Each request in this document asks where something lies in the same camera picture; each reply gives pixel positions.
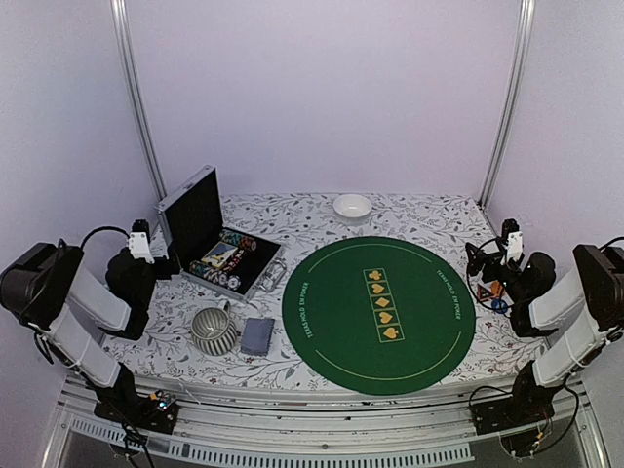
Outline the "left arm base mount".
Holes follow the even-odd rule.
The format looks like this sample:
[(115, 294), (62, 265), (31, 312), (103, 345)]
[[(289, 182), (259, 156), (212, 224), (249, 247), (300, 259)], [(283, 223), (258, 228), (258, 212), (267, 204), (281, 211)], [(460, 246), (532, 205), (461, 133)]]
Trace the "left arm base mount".
[(176, 396), (163, 390), (135, 401), (100, 396), (94, 409), (98, 418), (167, 435), (174, 432), (178, 412)]

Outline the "orange big blind button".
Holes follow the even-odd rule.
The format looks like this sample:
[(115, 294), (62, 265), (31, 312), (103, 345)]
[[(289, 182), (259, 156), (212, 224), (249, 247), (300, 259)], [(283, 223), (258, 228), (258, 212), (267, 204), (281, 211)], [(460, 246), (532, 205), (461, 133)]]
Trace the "orange big blind button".
[(490, 285), (490, 292), (494, 297), (501, 297), (504, 294), (504, 286), (500, 282), (494, 281)]

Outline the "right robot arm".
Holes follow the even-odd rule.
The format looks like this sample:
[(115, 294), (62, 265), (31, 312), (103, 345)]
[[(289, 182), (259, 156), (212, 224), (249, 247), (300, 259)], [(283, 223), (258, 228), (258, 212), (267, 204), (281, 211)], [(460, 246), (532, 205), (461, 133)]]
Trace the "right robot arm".
[(504, 416), (524, 425), (548, 405), (575, 372), (623, 334), (623, 239), (578, 244), (563, 277), (544, 252), (525, 256), (522, 235), (495, 237), (495, 251), (468, 243), (466, 276), (497, 282), (508, 295), (509, 319), (519, 337), (559, 338), (518, 373)]

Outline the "blue small blind button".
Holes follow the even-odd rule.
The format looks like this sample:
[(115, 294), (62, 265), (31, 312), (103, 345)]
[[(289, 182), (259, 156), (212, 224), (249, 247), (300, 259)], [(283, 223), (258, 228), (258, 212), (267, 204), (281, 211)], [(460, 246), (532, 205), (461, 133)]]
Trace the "blue small blind button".
[(509, 310), (509, 306), (505, 300), (501, 298), (496, 298), (491, 302), (491, 308), (494, 312), (498, 314), (506, 314)]

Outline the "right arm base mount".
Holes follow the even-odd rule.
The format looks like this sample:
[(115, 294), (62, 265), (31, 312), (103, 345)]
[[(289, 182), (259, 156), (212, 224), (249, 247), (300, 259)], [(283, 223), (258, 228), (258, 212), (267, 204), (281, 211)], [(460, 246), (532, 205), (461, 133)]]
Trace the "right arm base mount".
[[(475, 403), (474, 398), (483, 390), (501, 393), (503, 398)], [(552, 418), (555, 414), (553, 398), (554, 394), (549, 391), (516, 395), (513, 392), (484, 385), (470, 394), (468, 408), (476, 433), (485, 435)]]

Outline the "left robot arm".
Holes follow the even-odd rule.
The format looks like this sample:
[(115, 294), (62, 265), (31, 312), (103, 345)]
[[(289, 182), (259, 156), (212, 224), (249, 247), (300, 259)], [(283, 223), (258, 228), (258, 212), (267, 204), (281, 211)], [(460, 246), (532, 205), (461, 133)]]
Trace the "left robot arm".
[(43, 354), (55, 352), (85, 376), (108, 408), (125, 423), (138, 422), (145, 399), (132, 372), (94, 340), (75, 311), (84, 312), (104, 333), (137, 341), (160, 279), (172, 273), (166, 257), (150, 250), (149, 225), (138, 220), (125, 247), (108, 262), (100, 282), (85, 263), (84, 245), (63, 240), (37, 243), (1, 274), (1, 305), (31, 330)]

